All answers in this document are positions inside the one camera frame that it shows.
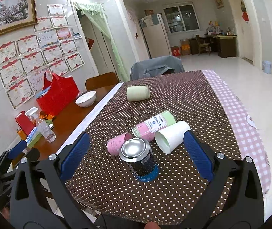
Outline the person's right hand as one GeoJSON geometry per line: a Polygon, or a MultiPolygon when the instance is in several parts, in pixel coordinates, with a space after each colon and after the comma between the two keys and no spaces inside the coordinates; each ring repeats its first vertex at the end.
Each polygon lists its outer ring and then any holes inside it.
{"type": "Polygon", "coordinates": [[[146,223],[144,229],[161,229],[161,228],[156,222],[148,222],[146,223]]]}

